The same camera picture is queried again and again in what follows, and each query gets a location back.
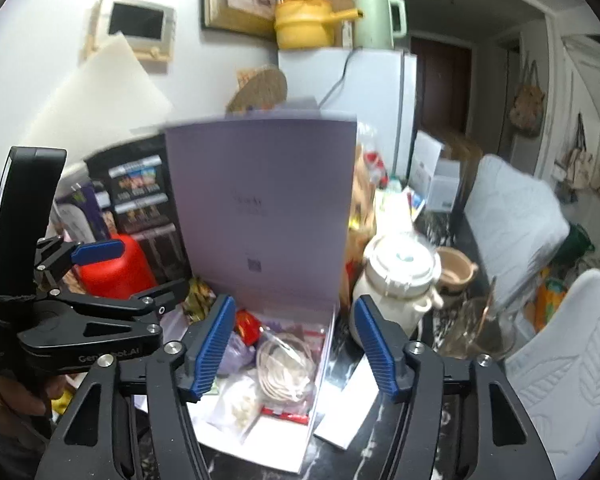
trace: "table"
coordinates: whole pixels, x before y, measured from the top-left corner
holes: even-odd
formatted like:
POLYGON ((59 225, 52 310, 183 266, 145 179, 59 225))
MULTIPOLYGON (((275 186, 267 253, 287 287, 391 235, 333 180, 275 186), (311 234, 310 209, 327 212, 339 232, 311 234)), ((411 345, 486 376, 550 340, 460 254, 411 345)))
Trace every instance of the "table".
MULTIPOLYGON (((451 231, 455 238, 454 247, 465 253, 472 261, 480 264, 474 236, 463 216, 452 220, 451 231)), ((469 294, 471 296, 483 296, 487 290, 488 280, 482 265, 480 265, 480 273, 472 283, 469 294)), ((423 340, 429 344, 434 337, 432 325, 432 319, 429 317, 425 323, 426 328, 423 336, 423 340)), ((349 336, 346 320, 339 319, 334 330, 325 382, 342 389, 351 377, 362 355, 362 349, 349 336)), ((316 405, 316 425, 320 423, 324 416, 321 397, 322 393, 316 405)), ((438 443, 439 453, 436 457, 435 471, 432 477, 437 480, 449 479, 455 471, 455 461, 451 457, 456 455, 455 449, 458 438, 455 432, 457 428, 452 424, 459 409, 459 403, 456 401, 457 399, 454 396, 443 397, 443 413, 438 443)), ((380 393, 376 397, 358 434, 346 451, 312 435, 299 475, 264 468, 205 446, 201 446, 202 453, 212 480, 377 479, 380 478, 388 449, 394 439, 400 409, 399 404, 393 404, 384 394, 380 393)), ((142 466, 146 472, 145 478, 157 479, 158 477, 154 474, 153 448, 148 431, 140 440, 140 448, 143 457, 142 466)))

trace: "blue gripper pad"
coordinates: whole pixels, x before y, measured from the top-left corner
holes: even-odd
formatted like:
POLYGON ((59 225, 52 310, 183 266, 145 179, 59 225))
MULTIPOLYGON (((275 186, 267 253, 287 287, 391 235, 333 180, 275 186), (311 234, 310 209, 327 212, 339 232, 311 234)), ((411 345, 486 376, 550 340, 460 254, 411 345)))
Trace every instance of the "blue gripper pad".
POLYGON ((356 329, 378 389, 393 402, 404 402, 415 377, 404 360, 409 338, 400 325, 382 317, 371 296, 361 296, 353 309, 356 329))
POLYGON ((211 389, 234 330, 235 310, 234 298, 218 296, 208 316, 190 325, 182 338, 187 351, 176 376, 178 388, 187 402, 198 402, 211 389))
POLYGON ((71 253, 71 263, 74 265, 89 265, 119 258, 125 253, 122 240, 107 240, 94 244, 80 245, 71 253))

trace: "brown backpack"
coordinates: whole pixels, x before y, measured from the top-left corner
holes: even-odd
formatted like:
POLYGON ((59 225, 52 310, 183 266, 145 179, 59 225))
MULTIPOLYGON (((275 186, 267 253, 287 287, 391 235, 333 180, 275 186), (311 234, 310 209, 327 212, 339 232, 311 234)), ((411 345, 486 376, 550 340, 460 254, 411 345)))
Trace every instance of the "brown backpack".
POLYGON ((522 83, 509 112, 509 121, 518 128, 519 134, 534 139, 540 135, 543 115, 544 92, 538 83, 538 67, 535 61, 531 62, 531 66, 528 65, 527 54, 522 83))

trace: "mint green pitcher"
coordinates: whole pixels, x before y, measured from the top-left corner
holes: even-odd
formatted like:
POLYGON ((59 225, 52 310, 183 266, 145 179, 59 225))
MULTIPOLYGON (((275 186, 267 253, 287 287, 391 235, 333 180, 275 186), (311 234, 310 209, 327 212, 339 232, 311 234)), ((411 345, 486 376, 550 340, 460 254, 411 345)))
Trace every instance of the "mint green pitcher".
POLYGON ((404 0, 353 0, 363 17, 353 25, 353 46, 394 48, 394 40, 407 35, 407 11, 404 0), (400 27, 394 27, 391 7, 398 8, 400 27))

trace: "brown door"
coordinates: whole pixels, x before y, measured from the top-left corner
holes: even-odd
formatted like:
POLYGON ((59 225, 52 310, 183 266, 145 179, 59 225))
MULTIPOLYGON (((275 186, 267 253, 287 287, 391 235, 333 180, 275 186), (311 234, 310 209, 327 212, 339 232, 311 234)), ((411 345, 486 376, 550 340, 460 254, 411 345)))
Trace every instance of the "brown door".
POLYGON ((418 56, 416 127, 453 129, 464 134, 471 88, 471 50, 411 38, 411 52, 418 56))

